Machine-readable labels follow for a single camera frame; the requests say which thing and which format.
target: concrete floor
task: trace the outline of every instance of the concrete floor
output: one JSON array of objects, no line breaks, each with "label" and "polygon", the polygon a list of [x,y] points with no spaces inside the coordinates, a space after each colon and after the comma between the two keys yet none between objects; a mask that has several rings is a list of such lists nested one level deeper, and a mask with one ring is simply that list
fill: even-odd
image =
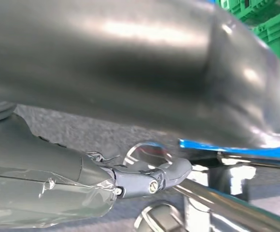
[{"label": "concrete floor", "polygon": [[[51,142],[63,143],[82,151],[103,151],[105,144],[119,146],[122,163],[126,152],[140,140],[153,139],[167,144],[174,154],[178,154],[176,137],[170,134],[146,130],[139,127],[121,126],[87,117],[63,114],[55,111],[19,106],[17,112],[26,120],[36,135],[41,135]],[[252,203],[280,215],[280,170],[259,168],[257,176],[250,181]],[[42,232],[103,232],[132,231],[132,226],[143,208],[156,199],[165,199],[183,210],[182,196],[171,190],[154,197],[131,199],[117,202],[107,215],[83,221],[61,224],[47,229],[23,231]]]}]

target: chrome pipe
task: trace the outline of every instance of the chrome pipe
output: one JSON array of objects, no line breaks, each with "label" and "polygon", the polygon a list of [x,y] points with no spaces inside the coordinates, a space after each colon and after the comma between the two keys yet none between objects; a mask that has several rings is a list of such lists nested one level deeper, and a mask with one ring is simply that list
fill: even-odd
[{"label": "chrome pipe", "polygon": [[204,204],[219,215],[243,225],[251,232],[280,232],[280,217],[235,197],[188,179],[174,189]]},{"label": "chrome pipe", "polygon": [[[129,150],[123,164],[135,170],[154,168],[174,159],[157,142],[141,142]],[[227,194],[205,187],[189,179],[174,187],[184,196],[201,203],[215,215],[225,217],[250,232],[280,232],[280,217]]]},{"label": "chrome pipe", "polygon": [[280,169],[280,159],[268,159],[260,158],[250,155],[241,155],[241,154],[219,154],[218,158],[220,160],[228,159],[238,162],[248,163],[252,166],[268,167],[268,168],[278,168]]}]

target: gray metal tube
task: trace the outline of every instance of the gray metal tube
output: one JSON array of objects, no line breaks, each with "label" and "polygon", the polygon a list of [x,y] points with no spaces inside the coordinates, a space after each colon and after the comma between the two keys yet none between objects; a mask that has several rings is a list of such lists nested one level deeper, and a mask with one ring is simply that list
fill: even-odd
[{"label": "gray metal tube", "polygon": [[202,0],[0,0],[0,100],[280,146],[280,61]]},{"label": "gray metal tube", "polygon": [[280,217],[235,197],[188,179],[174,189],[209,207],[214,212],[240,223],[252,232],[280,232]]}]

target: plastic wrap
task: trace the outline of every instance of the plastic wrap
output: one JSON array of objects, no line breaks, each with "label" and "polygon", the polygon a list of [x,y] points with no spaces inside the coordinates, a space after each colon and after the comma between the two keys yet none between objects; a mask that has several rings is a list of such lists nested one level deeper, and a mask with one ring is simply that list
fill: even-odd
[{"label": "plastic wrap", "polygon": [[[47,181],[31,180],[36,176]],[[0,176],[0,228],[40,228],[103,216],[115,200],[114,188],[112,179],[85,186],[51,172],[6,170]]]},{"label": "plastic wrap", "polygon": [[115,189],[84,152],[33,135],[15,114],[0,121],[0,228],[103,216],[115,200]]}]

